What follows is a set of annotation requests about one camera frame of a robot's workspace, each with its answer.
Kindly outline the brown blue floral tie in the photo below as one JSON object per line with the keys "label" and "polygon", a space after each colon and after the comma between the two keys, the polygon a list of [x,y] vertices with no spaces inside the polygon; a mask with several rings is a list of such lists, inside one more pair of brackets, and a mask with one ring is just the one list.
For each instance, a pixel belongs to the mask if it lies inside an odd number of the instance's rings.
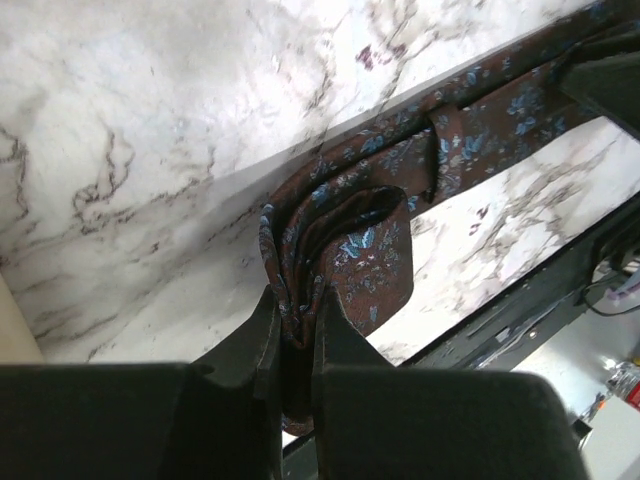
{"label": "brown blue floral tie", "polygon": [[313,427],[315,323],[338,292],[369,335],[413,291],[411,220],[594,118],[560,89],[574,60],[633,49],[635,1],[597,1],[367,122],[269,199],[259,248],[281,322],[283,428]]}

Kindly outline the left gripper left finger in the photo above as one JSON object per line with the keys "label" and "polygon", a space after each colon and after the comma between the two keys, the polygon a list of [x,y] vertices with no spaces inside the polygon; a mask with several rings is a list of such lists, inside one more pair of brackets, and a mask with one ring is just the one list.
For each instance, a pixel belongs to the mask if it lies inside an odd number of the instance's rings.
{"label": "left gripper left finger", "polygon": [[1,370],[5,479],[278,479],[279,322],[252,315],[192,363]]}

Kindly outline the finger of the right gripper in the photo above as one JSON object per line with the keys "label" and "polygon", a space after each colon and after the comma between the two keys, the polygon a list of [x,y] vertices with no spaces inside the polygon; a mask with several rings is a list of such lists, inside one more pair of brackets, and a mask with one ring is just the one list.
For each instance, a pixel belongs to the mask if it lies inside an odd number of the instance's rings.
{"label": "finger of the right gripper", "polygon": [[559,89],[639,139],[639,43],[581,45],[560,67]]}

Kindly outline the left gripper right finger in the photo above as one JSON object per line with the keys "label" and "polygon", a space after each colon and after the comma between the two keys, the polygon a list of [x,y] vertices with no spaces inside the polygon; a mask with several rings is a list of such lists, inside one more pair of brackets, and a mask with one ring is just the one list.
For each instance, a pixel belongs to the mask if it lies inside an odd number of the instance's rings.
{"label": "left gripper right finger", "polygon": [[312,406],[323,479],[584,479],[563,405],[522,373],[395,367],[329,291]]}

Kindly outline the wooden compartment tray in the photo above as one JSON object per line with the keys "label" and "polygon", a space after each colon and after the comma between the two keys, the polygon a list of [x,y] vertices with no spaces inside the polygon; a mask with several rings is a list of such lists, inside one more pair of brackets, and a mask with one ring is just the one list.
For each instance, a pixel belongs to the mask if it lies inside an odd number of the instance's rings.
{"label": "wooden compartment tray", "polygon": [[44,357],[3,277],[0,278],[2,364],[40,364]]}

